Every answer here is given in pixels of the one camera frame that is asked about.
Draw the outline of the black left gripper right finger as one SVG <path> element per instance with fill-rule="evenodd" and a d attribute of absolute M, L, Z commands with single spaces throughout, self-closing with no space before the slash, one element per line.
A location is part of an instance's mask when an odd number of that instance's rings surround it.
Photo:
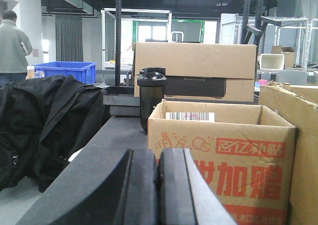
<path fill-rule="evenodd" d="M 188 149 L 165 149 L 159 159 L 161 225 L 234 225 Z"/>

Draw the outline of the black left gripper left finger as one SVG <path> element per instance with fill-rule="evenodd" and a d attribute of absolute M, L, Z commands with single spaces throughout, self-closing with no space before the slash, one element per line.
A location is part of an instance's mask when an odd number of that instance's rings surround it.
<path fill-rule="evenodd" d="M 48 218 L 36 212 L 20 225 L 156 225 L 157 166 L 150 149 L 126 150 L 110 175 L 72 208 Z"/>

